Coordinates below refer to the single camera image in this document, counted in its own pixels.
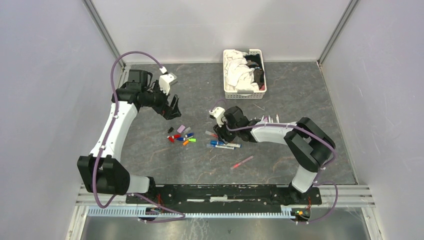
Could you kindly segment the clear red ballpoint pen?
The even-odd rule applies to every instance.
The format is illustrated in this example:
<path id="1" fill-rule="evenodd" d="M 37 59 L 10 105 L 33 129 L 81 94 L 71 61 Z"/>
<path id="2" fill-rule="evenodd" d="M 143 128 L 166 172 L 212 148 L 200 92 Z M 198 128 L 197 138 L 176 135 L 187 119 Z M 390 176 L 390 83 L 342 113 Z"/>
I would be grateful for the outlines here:
<path id="1" fill-rule="evenodd" d="M 206 131 L 205 131 L 205 134 L 206 134 L 206 135 L 209 135 L 209 136 L 212 136 L 212 137 L 214 137 L 214 138 L 218 138 L 218 135 L 217 135 L 216 133 L 213 133 L 213 132 L 208 131 L 208 130 L 206 130 Z"/>

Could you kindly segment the clear blue ballpoint pen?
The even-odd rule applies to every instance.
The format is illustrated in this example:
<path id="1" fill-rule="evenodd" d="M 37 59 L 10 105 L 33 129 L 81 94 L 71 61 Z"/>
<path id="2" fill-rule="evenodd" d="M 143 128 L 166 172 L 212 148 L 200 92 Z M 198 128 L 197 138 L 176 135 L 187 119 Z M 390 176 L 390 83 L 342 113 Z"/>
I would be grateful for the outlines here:
<path id="1" fill-rule="evenodd" d="M 233 146 L 227 146 L 227 145 L 215 145 L 215 144 L 207 144 L 208 148 L 220 148 L 220 149 L 228 149 L 228 150 L 235 150 L 236 148 Z"/>

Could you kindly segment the clear purple pen cap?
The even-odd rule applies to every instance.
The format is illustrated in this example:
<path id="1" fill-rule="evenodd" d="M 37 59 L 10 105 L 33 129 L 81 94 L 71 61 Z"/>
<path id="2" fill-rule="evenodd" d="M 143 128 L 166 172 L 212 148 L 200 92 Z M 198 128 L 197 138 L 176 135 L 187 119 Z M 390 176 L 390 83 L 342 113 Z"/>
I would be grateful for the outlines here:
<path id="1" fill-rule="evenodd" d="M 190 130 L 191 130 L 191 128 L 187 127 L 182 133 L 185 135 L 185 134 L 189 133 Z"/>

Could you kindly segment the pink gel pen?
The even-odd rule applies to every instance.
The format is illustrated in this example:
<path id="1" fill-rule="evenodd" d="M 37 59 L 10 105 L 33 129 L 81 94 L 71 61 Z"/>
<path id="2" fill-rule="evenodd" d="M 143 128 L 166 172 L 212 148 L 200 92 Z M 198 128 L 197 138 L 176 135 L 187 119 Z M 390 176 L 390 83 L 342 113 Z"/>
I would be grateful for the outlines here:
<path id="1" fill-rule="evenodd" d="M 253 156 L 253 155 L 251 155 L 251 156 L 247 157 L 246 159 L 244 159 L 244 160 L 242 160 L 242 161 L 240 161 L 240 162 L 238 162 L 238 163 L 234 164 L 233 166 L 231 166 L 231 167 L 230 167 L 230 169 L 231 169 L 231 170 L 234 170 L 234 169 L 236 169 L 236 168 L 240 167 L 241 165 L 243 165 L 243 164 L 247 163 L 248 161 L 252 160 L 253 158 L 254 158 L 254 156 Z"/>

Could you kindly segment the blue capped thick marker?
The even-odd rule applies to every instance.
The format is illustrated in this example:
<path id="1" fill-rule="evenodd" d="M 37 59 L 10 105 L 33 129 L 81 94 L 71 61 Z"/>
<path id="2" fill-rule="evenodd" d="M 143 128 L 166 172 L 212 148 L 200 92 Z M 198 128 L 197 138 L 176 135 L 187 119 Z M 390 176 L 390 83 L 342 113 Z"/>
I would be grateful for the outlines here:
<path id="1" fill-rule="evenodd" d="M 224 143 L 223 141 L 217 141 L 217 140 L 211 140 L 211 145 L 221 145 L 221 146 L 228 146 L 228 147 L 234 147 L 234 148 L 241 148 L 242 145 L 238 143 Z"/>

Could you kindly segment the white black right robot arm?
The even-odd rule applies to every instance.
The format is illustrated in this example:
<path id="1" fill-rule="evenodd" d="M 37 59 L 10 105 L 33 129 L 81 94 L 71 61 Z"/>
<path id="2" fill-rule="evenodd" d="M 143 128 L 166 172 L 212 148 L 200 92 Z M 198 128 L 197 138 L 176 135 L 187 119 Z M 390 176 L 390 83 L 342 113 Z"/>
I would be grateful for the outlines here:
<path id="1" fill-rule="evenodd" d="M 248 119 L 238 106 L 215 107 L 209 116 L 216 121 L 213 130 L 218 139 L 226 144 L 240 138 L 244 142 L 288 146 L 299 165 L 288 191 L 295 204 L 309 198 L 319 173 L 337 156 L 334 141 L 308 117 L 290 123 L 280 123 L 270 116 Z"/>

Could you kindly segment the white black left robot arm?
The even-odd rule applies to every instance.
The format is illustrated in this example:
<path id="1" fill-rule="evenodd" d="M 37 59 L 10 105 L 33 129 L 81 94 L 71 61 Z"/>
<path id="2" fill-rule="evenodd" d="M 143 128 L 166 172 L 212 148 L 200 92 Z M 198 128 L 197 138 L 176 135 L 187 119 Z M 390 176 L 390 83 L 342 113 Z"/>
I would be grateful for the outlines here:
<path id="1" fill-rule="evenodd" d="M 90 193 L 126 195 L 138 193 L 145 204 L 153 203 L 157 190 L 153 178 L 131 175 L 121 164 L 122 149 L 129 128 L 142 107 L 150 107 L 166 120 L 180 117 L 179 97 L 169 100 L 173 73 L 164 72 L 159 79 L 145 70 L 131 70 L 128 81 L 112 95 L 110 114 L 100 138 L 87 156 L 80 156 L 77 168 Z"/>

